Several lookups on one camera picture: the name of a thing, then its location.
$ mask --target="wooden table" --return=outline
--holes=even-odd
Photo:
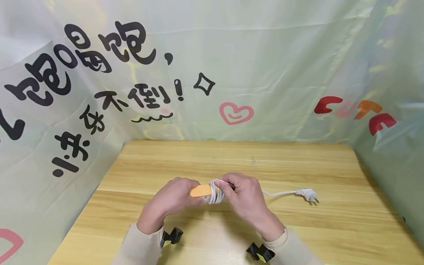
[[[424,264],[402,217],[347,145],[138,140],[122,150],[49,265],[108,265],[167,181],[207,184],[227,172],[254,176],[271,193],[313,188],[317,206],[294,195],[265,199],[328,265]],[[168,217],[165,230],[174,226],[183,238],[164,248],[159,264],[255,264],[245,250],[261,240],[227,202]]]

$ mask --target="heart shape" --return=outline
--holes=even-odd
[[[234,114],[237,114],[237,113],[239,113],[243,110],[248,110],[249,114],[246,117],[244,117],[243,119],[240,119],[241,117],[243,117],[242,115],[234,116],[230,113],[230,114],[228,114],[228,117],[230,117],[231,119],[233,119],[233,120],[240,119],[240,120],[236,120],[236,121],[230,121],[224,113],[224,108],[227,107],[227,106],[232,107]],[[232,102],[224,102],[224,103],[221,104],[221,106],[219,106],[219,113],[221,114],[221,117],[223,118],[223,120],[228,125],[234,125],[234,124],[239,124],[239,123],[243,123],[243,122],[250,120],[253,117],[253,114],[255,113],[255,111],[250,106],[238,107],[236,104],[234,104]]]
[[[0,238],[4,238],[13,244],[13,246],[8,251],[0,256],[1,264],[10,258],[13,254],[15,254],[16,251],[18,251],[18,249],[23,245],[24,240],[17,233],[5,228],[0,228]]]

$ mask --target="sleeve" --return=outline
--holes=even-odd
[[[163,232],[162,227],[153,234],[144,234],[135,223],[131,224],[111,265],[156,265],[162,255]]]
[[[271,265],[324,265],[291,229],[273,242],[264,242],[275,253]]]

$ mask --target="power cord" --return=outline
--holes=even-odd
[[[214,179],[212,180],[209,185],[211,187],[211,196],[209,198],[208,203],[209,204],[218,204],[220,202],[222,202],[223,199],[225,199],[225,195],[222,192],[222,190],[220,190],[219,188],[217,188],[215,186],[215,181],[222,181],[225,182],[221,179]],[[230,185],[232,188],[234,188],[234,186],[228,182],[225,182],[228,185]],[[306,201],[308,201],[310,204],[314,203],[319,203],[318,199],[317,199],[317,194],[313,189],[299,189],[299,190],[291,190],[291,191],[284,191],[284,192],[277,192],[274,194],[270,194],[266,191],[262,191],[264,194],[271,196],[271,197],[275,197],[275,196],[284,196],[284,195],[289,195],[289,194],[296,194],[296,195],[301,195],[305,198]]]

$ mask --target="orange power strip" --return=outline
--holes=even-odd
[[[190,196],[192,197],[204,197],[211,194],[211,186],[209,184],[199,185],[190,191]]]

